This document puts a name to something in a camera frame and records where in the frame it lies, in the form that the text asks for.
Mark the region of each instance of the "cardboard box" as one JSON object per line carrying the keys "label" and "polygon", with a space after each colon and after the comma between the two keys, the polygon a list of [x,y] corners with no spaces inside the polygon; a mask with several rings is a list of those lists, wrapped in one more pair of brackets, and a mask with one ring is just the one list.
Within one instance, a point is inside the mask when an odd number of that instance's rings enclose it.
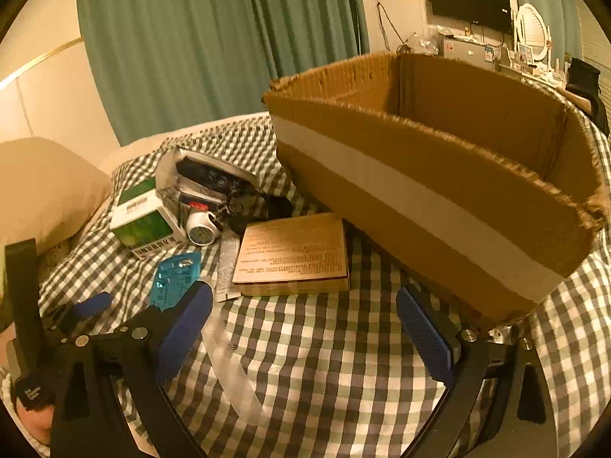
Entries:
{"label": "cardboard box", "polygon": [[112,210],[110,229],[138,258],[186,242],[184,230],[155,191],[155,179],[121,193]]}
{"label": "cardboard box", "polygon": [[608,213],[584,117],[500,74],[384,53],[280,79],[263,98],[298,190],[482,324],[530,312]]}
{"label": "cardboard box", "polygon": [[326,213],[250,224],[233,283],[247,296],[350,289],[341,218]]}

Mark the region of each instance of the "checkered bedsheet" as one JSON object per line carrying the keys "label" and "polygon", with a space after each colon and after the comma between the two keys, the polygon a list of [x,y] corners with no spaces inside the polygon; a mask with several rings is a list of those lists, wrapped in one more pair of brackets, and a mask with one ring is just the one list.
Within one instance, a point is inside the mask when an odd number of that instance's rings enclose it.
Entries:
{"label": "checkered bedsheet", "polygon": [[[593,128],[607,179],[606,140]],[[294,214],[317,209],[301,198],[275,156],[267,115],[169,139],[156,151],[124,163],[112,178],[112,198],[154,175],[161,156],[186,146],[258,174],[264,192],[286,195]],[[147,305],[157,264],[175,253],[140,261],[109,231],[105,212],[42,285],[41,311],[112,292],[111,308],[82,330],[107,332]],[[203,249],[202,270],[214,276],[218,244]],[[552,395],[560,457],[585,438],[611,395],[611,264],[609,227],[594,251],[531,315],[532,334]],[[216,457],[398,457],[429,418],[444,387],[433,381],[402,333],[395,292],[407,275],[348,236],[351,290],[339,294],[242,297],[223,303],[227,330],[269,426],[242,423],[225,398],[201,337],[166,391],[190,431]],[[456,312],[432,298],[460,326]],[[142,428],[128,391],[119,387],[127,419]],[[477,431],[477,412],[457,452]]]}

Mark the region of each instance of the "black cable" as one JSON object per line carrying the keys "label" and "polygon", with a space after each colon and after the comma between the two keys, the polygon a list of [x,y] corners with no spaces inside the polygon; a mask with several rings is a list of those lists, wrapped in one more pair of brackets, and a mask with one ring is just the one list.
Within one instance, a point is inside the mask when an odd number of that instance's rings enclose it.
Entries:
{"label": "black cable", "polygon": [[399,38],[402,44],[404,44],[405,41],[403,41],[403,38],[401,38],[399,31],[396,30],[395,25],[390,20],[390,17],[388,16],[388,12],[384,8],[384,5],[382,5],[381,2],[376,3],[376,12],[378,14],[378,24],[380,24],[380,30],[382,32],[382,36],[384,37],[384,46],[386,46],[386,49],[390,51],[390,45],[388,43],[388,36],[386,36],[386,29],[384,29],[384,24],[382,23],[382,13],[380,12],[380,7],[382,8],[382,10],[384,10],[384,15],[386,15],[386,18],[388,19],[390,23],[390,27],[392,27],[392,30],[395,32],[396,37]]}
{"label": "black cable", "polygon": [[502,48],[503,44],[505,44],[505,33],[501,32],[501,34],[503,35],[503,41],[501,42],[501,44],[486,44],[486,38],[484,36],[484,26],[482,26],[482,44],[484,44],[485,46],[491,46],[492,48]]}

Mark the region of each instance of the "television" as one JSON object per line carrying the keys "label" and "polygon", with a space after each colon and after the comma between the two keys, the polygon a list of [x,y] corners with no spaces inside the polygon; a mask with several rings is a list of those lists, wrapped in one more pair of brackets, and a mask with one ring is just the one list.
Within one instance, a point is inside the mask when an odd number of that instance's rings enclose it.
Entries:
{"label": "television", "polygon": [[432,0],[433,14],[511,34],[509,0]]}

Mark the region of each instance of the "green curtain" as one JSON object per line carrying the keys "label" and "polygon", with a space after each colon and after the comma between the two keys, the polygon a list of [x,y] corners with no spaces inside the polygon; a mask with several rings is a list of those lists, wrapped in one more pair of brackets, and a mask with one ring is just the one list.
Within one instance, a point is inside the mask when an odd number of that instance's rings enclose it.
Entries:
{"label": "green curtain", "polygon": [[362,0],[77,0],[121,145],[261,111],[270,79],[369,51]]}
{"label": "green curtain", "polygon": [[535,7],[552,33],[552,66],[555,59],[564,64],[564,53],[581,58],[581,28],[575,0],[518,0]]}

